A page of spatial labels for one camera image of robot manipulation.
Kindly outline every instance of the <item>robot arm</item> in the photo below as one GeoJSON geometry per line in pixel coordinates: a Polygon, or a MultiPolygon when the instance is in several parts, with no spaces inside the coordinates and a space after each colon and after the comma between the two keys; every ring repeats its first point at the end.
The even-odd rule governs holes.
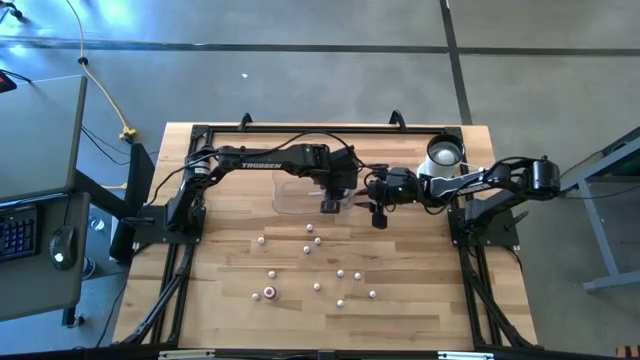
{"type": "Polygon", "coordinates": [[[558,195],[560,176],[556,164],[546,157],[517,159],[507,163],[508,158],[489,169],[451,179],[424,175],[417,178],[407,168],[378,171],[374,173],[377,179],[367,184],[367,193],[373,200],[369,206],[373,213],[373,226],[386,227],[385,206],[419,202],[427,212],[434,214],[431,208],[439,207],[442,211],[456,197],[488,189],[503,189],[486,200],[473,199],[465,207],[468,228],[486,226],[495,215],[526,200],[544,201],[558,195]]]}
{"type": "Polygon", "coordinates": [[[282,170],[294,176],[310,177],[325,190],[320,211],[338,213],[339,200],[344,197],[345,189],[357,186],[359,169],[352,147],[330,152],[324,144],[297,144],[275,150],[232,146],[213,149],[205,146],[189,155],[186,161],[195,164],[185,170],[178,194],[169,200],[165,208],[165,224],[170,230],[180,230],[188,225],[189,210],[196,198],[232,171],[282,170]],[[218,160],[213,169],[210,157],[218,160]]]}

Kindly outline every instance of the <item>gray floor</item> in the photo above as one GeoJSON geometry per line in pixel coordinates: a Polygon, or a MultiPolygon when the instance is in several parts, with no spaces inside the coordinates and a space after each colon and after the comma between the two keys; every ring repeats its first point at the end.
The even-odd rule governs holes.
{"type": "MultiPolygon", "coordinates": [[[[447,44],[437,0],[193,0],[189,7],[160,0],[73,3],[86,37],[93,40],[447,44]]],[[[639,46],[635,19],[640,6],[634,0],[449,3],[460,46],[639,46]]],[[[6,16],[0,36],[77,38],[73,14],[64,1],[16,4],[29,21],[6,16]]],[[[0,47],[0,68],[36,80],[76,75],[81,73],[78,54],[69,49],[0,47]]],[[[149,151],[160,146],[168,121],[239,121],[245,112],[256,121],[383,123],[399,108],[414,124],[461,123],[446,54],[90,50],[87,56],[149,151]]],[[[473,123],[490,126],[498,158],[547,154],[567,168],[638,126],[637,60],[465,55],[461,65],[473,123]]],[[[94,85],[89,86],[84,123],[117,143],[121,127],[94,85]]],[[[86,139],[78,166],[100,183],[126,181],[126,167],[110,163],[86,139]]],[[[607,186],[597,191],[612,191],[607,186]]],[[[637,209],[639,195],[598,201],[605,224],[615,233],[612,242],[622,247],[616,253],[625,268],[634,268],[640,251],[638,228],[625,227],[630,221],[618,223],[625,219],[622,211],[637,209]]],[[[605,274],[582,203],[554,200],[523,204],[517,210],[531,211],[518,230],[539,342],[551,349],[598,354],[639,343],[640,286],[595,294],[581,288],[583,281],[605,274]]],[[[107,246],[106,234],[92,233],[89,251],[103,274],[123,271],[108,263],[107,246]]],[[[11,340],[3,341],[0,353],[95,346],[123,276],[85,282],[79,307],[88,323],[81,328],[60,328],[60,312],[0,323],[3,340],[11,340]],[[25,332],[31,333],[28,341],[18,336],[25,332]]]]}

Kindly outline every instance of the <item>wooden table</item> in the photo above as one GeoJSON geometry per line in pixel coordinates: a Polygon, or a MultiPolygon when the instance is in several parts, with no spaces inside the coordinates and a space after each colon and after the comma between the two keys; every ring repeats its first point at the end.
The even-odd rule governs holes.
{"type": "MultiPolygon", "coordinates": [[[[152,189],[183,165],[192,125],[167,124],[152,189]]],[[[468,162],[492,164],[488,128],[463,126],[462,130],[468,162]]],[[[219,133],[214,146],[271,148],[291,136],[219,133]]],[[[431,138],[340,136],[355,145],[366,163],[414,169],[423,161],[431,138]]],[[[326,143],[332,150],[341,146],[323,135],[305,136],[299,142],[326,143]]],[[[389,214],[386,230],[377,230],[370,225],[369,212],[357,207],[338,215],[279,214],[272,204],[278,179],[271,171],[236,171],[207,191],[205,235],[191,271],[181,348],[472,348],[460,260],[450,244],[446,216],[430,216],[419,205],[402,206],[389,214]],[[312,234],[305,229],[308,223],[315,226],[312,234]],[[265,246],[258,245],[260,236],[266,238],[265,246]],[[320,246],[313,244],[317,236],[322,239],[320,246]],[[303,253],[305,245],[311,247],[309,255],[303,253]],[[338,269],[345,271],[341,280],[336,277],[338,269]],[[276,271],[276,279],[268,277],[270,270],[276,271]],[[355,272],[362,273],[362,280],[354,280],[355,272]],[[313,289],[316,282],[322,285],[319,292],[313,289]],[[279,291],[276,301],[251,299],[269,285],[279,291]],[[368,297],[370,290],[377,293],[373,300],[368,297]],[[338,299],[344,299],[343,308],[336,306],[338,299]]],[[[157,204],[173,196],[180,181],[176,175],[167,182],[157,204]]],[[[515,258],[502,248],[486,252],[497,303],[521,334],[535,343],[515,258]]],[[[167,246],[152,245],[135,258],[115,341],[130,334],[155,302],[166,254],[167,246]]],[[[483,334],[489,339],[483,306],[479,312],[483,334]]],[[[165,335],[173,314],[171,304],[167,314],[165,335]]]]}

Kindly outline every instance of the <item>computer mouse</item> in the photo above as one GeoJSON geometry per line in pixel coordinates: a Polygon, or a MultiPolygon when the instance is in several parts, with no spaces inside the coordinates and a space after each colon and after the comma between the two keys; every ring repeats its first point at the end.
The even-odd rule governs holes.
{"type": "Polygon", "coordinates": [[[69,270],[78,260],[78,245],[73,227],[63,226],[56,230],[49,241],[49,255],[58,270],[69,270]]]}

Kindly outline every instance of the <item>cable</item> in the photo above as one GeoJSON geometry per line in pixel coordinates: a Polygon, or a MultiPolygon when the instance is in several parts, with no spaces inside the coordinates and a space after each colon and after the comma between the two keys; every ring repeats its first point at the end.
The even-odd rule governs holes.
{"type": "Polygon", "coordinates": [[[67,225],[67,215],[69,215],[69,204],[71,203],[71,195],[67,195],[67,206],[64,208],[64,220],[62,225],[67,225]]]}
{"type": "Polygon", "coordinates": [[[119,152],[122,155],[130,155],[128,152],[122,151],[122,150],[116,148],[115,146],[109,144],[104,139],[102,139],[100,136],[96,135],[93,131],[89,130],[86,126],[82,125],[81,128],[84,129],[89,134],[91,134],[94,138],[98,139],[98,141],[100,141],[101,143],[103,143],[103,144],[107,145],[108,147],[112,148],[114,151],[119,152]]]}
{"type": "Polygon", "coordinates": [[[144,210],[145,208],[151,206],[156,201],[156,199],[158,198],[158,190],[160,190],[162,185],[164,185],[173,175],[179,173],[180,171],[182,171],[182,170],[184,170],[184,169],[186,169],[186,168],[188,168],[190,166],[193,166],[193,165],[199,163],[202,160],[206,160],[206,159],[208,159],[210,157],[213,157],[213,155],[216,155],[216,154],[213,153],[213,154],[208,154],[208,155],[205,155],[203,157],[200,157],[200,158],[198,158],[196,160],[193,160],[192,162],[190,162],[190,163],[188,163],[188,164],[186,164],[184,166],[181,166],[181,167],[177,168],[176,170],[173,170],[171,173],[169,173],[169,175],[167,175],[167,177],[164,178],[164,180],[162,180],[160,182],[160,185],[158,185],[158,187],[156,187],[156,190],[153,192],[153,198],[151,198],[151,201],[149,201],[148,203],[144,204],[140,208],[140,210],[138,211],[138,216],[140,216],[140,214],[142,213],[142,210],[144,210]]]}
{"type": "Polygon", "coordinates": [[[581,162],[579,162],[579,163],[577,163],[577,164],[575,164],[575,165],[571,166],[571,167],[570,167],[570,168],[568,168],[567,170],[563,171],[563,172],[562,172],[562,174],[560,174],[560,179],[562,179],[562,177],[563,177],[566,173],[568,173],[569,171],[571,171],[571,170],[573,170],[573,169],[577,168],[578,166],[580,166],[581,164],[583,164],[585,161],[587,161],[590,157],[592,157],[593,155],[595,155],[595,154],[597,154],[597,153],[599,153],[599,152],[602,152],[602,150],[598,150],[598,151],[595,151],[595,152],[591,153],[591,155],[587,156],[583,161],[581,161],[581,162]]]}
{"type": "Polygon", "coordinates": [[[111,157],[111,155],[109,155],[106,151],[104,151],[104,149],[102,149],[95,140],[93,140],[93,138],[89,135],[89,133],[83,127],[80,128],[80,131],[82,131],[89,138],[89,140],[91,140],[93,145],[95,145],[98,148],[98,150],[100,150],[100,152],[103,153],[104,156],[108,157],[109,160],[111,160],[111,162],[113,162],[114,164],[122,166],[122,165],[127,165],[129,163],[129,162],[124,162],[124,163],[117,162],[114,158],[111,157]]]}
{"type": "MultiPolygon", "coordinates": [[[[82,126],[82,127],[80,127],[80,131],[82,131],[89,138],[89,140],[91,140],[93,145],[95,145],[98,148],[98,150],[100,150],[100,152],[103,153],[104,156],[108,157],[109,160],[111,160],[114,164],[120,165],[120,166],[124,166],[124,165],[129,165],[131,163],[131,161],[126,161],[126,162],[122,162],[121,163],[121,162],[116,161],[113,157],[111,157],[111,155],[109,155],[100,145],[98,145],[98,143],[93,139],[93,137],[91,137],[91,135],[89,135],[89,132],[90,132],[89,129],[87,129],[84,126],[82,126]]],[[[119,151],[117,149],[116,149],[116,151],[118,151],[118,152],[120,152],[120,153],[122,153],[124,155],[130,155],[130,154],[124,153],[122,151],[119,151]]],[[[159,150],[156,150],[156,151],[152,151],[152,152],[148,153],[147,155],[154,155],[154,154],[157,154],[159,152],[160,152],[159,150]]]]}
{"type": "Polygon", "coordinates": [[[111,106],[118,114],[118,118],[120,118],[120,122],[122,122],[122,126],[124,127],[124,130],[126,132],[127,130],[129,130],[129,125],[127,124],[127,121],[124,119],[124,116],[120,112],[120,109],[116,105],[115,101],[113,101],[113,99],[111,98],[111,95],[109,95],[109,92],[104,88],[104,86],[102,86],[102,84],[100,84],[100,82],[93,76],[93,74],[87,68],[87,64],[89,63],[89,61],[87,60],[84,54],[84,30],[82,29],[82,22],[80,22],[80,16],[78,16],[76,9],[73,7],[73,5],[71,5],[71,2],[69,0],[66,0],[66,1],[69,7],[71,8],[71,11],[73,11],[73,15],[75,15],[76,20],[78,22],[78,28],[80,29],[80,59],[78,59],[78,62],[80,63],[80,65],[82,65],[82,69],[84,69],[84,72],[87,74],[87,76],[89,76],[89,78],[93,80],[93,82],[98,86],[98,88],[100,88],[100,90],[102,90],[102,93],[104,94],[104,96],[107,98],[109,103],[111,103],[111,106]]]}
{"type": "Polygon", "coordinates": [[[124,293],[124,289],[126,287],[127,287],[127,280],[124,281],[124,284],[122,284],[122,287],[118,292],[118,295],[116,296],[115,299],[113,299],[113,304],[111,304],[111,311],[109,312],[109,316],[107,317],[107,322],[104,324],[104,329],[102,329],[102,334],[100,335],[100,338],[96,343],[96,347],[100,347],[100,343],[102,342],[102,339],[104,339],[104,335],[107,333],[107,328],[109,327],[109,322],[111,322],[111,317],[113,316],[113,310],[116,308],[116,303],[118,302],[118,299],[120,298],[120,296],[122,296],[122,294],[124,293]]]}
{"type": "Polygon", "coordinates": [[[363,168],[368,168],[368,169],[375,170],[375,169],[380,169],[380,168],[386,168],[386,167],[389,167],[389,165],[388,165],[388,164],[373,164],[373,165],[365,164],[365,163],[364,163],[362,160],[360,160],[360,158],[355,154],[355,152],[354,152],[354,151],[353,151],[353,149],[349,146],[349,144],[347,144],[347,143],[346,143],[344,140],[342,140],[339,136],[337,136],[337,135],[335,135],[335,134],[332,134],[332,133],[330,133],[330,132],[327,132],[327,131],[322,131],[322,130],[309,130],[309,131],[302,132],[302,133],[300,133],[300,134],[298,134],[298,135],[296,135],[296,136],[294,136],[294,137],[290,138],[289,140],[287,140],[287,141],[283,142],[282,144],[280,144],[280,145],[278,145],[278,146],[276,146],[276,147],[273,147],[273,148],[268,149],[268,150],[264,150],[264,151],[256,152],[256,153],[247,154],[247,153],[239,152],[239,153],[226,153],[226,154],[229,154],[229,155],[244,155],[244,156],[260,156],[260,155],[267,155],[267,154],[271,154],[271,153],[272,153],[272,152],[274,152],[274,151],[280,150],[280,149],[282,149],[283,147],[285,147],[285,146],[289,145],[289,144],[290,144],[291,142],[293,142],[294,140],[299,139],[299,138],[301,138],[301,137],[303,137],[303,136],[305,136],[305,135],[309,135],[309,134],[322,134],[322,135],[326,135],[326,136],[329,136],[329,137],[334,138],[335,140],[337,140],[338,142],[340,142],[340,143],[344,146],[344,148],[345,148],[347,151],[349,151],[349,152],[353,155],[353,157],[354,157],[354,158],[356,159],[356,161],[358,162],[358,165],[360,165],[360,166],[361,166],[361,167],[363,167],[363,168]]]}
{"type": "Polygon", "coordinates": [[[458,192],[460,190],[464,189],[465,187],[469,186],[471,183],[474,183],[475,181],[476,181],[476,179],[469,179],[465,183],[463,183],[462,185],[458,186],[458,188],[453,192],[453,194],[451,194],[451,197],[449,197],[447,202],[444,205],[442,205],[442,207],[440,209],[438,209],[436,212],[431,212],[431,210],[429,210],[427,205],[422,203],[422,205],[424,206],[424,210],[429,215],[438,215],[438,214],[442,213],[449,205],[451,205],[451,203],[453,203],[453,201],[456,199],[456,195],[458,194],[458,192]]]}
{"type": "Polygon", "coordinates": [[[613,193],[613,194],[599,195],[599,196],[592,196],[592,197],[586,197],[586,198],[583,198],[583,197],[563,197],[563,198],[561,198],[561,199],[568,199],[568,200],[591,200],[591,199],[603,199],[603,198],[607,198],[607,197],[613,197],[613,196],[622,195],[622,194],[624,194],[624,193],[628,193],[629,191],[633,191],[633,190],[636,190],[636,189],[640,189],[640,185],[638,185],[638,186],[634,186],[634,187],[629,188],[629,189],[627,189],[627,190],[618,191],[618,192],[615,192],[615,193],[613,193]]]}
{"type": "Polygon", "coordinates": [[[520,261],[520,256],[518,255],[518,253],[509,246],[505,246],[504,248],[516,257],[516,261],[518,261],[518,265],[520,266],[520,272],[522,272],[522,261],[520,261]]]}

